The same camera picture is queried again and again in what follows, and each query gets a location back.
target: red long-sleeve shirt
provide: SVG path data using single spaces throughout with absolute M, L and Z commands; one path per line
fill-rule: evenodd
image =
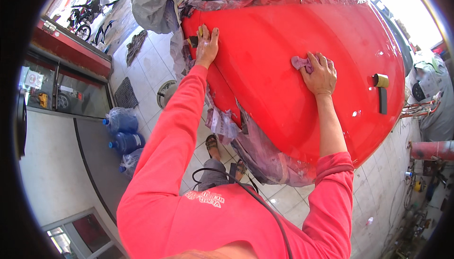
M 190 191 L 179 188 L 196 145 L 207 69 L 195 66 L 162 112 L 117 210 L 118 232 L 133 259 L 186 250 L 215 250 L 249 242 L 259 258 L 287 258 L 269 211 L 238 184 Z M 310 212 L 302 230 L 279 216 L 294 258 L 349 258 L 353 165 L 348 152 L 317 164 Z M 231 222 L 241 223 L 241 230 Z

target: glass door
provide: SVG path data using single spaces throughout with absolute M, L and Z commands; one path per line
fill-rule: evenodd
M 34 56 L 22 63 L 19 86 L 29 107 L 98 118 L 110 110 L 106 85 Z
M 94 214 L 46 232 L 65 259 L 126 259 Z

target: black rubber mat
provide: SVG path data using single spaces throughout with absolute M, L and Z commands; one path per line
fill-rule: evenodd
M 135 108 L 139 104 L 128 77 L 121 82 L 114 97 L 118 107 Z

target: hand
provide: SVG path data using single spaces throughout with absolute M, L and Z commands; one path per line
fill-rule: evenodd
M 317 97 L 318 95 L 332 95 L 337 81 L 337 72 L 334 69 L 334 63 L 330 59 L 326 59 L 321 53 L 316 53 L 320 62 L 315 56 L 308 52 L 310 63 L 314 71 L 311 74 L 306 72 L 304 67 L 301 67 L 300 73 L 303 76 L 307 88 Z
M 218 54 L 219 29 L 213 29 L 213 35 L 210 38 L 210 31 L 205 24 L 199 26 L 197 31 L 199 43 L 196 51 L 196 65 L 204 66 L 208 69 Z

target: gray shorts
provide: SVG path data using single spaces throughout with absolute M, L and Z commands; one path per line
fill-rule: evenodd
M 220 171 L 226 171 L 226 167 L 219 160 L 209 159 L 203 167 L 214 168 Z M 199 180 L 201 183 L 197 186 L 199 191 L 205 191 L 216 186 L 228 184 L 227 176 L 218 171 L 203 171 L 203 174 Z

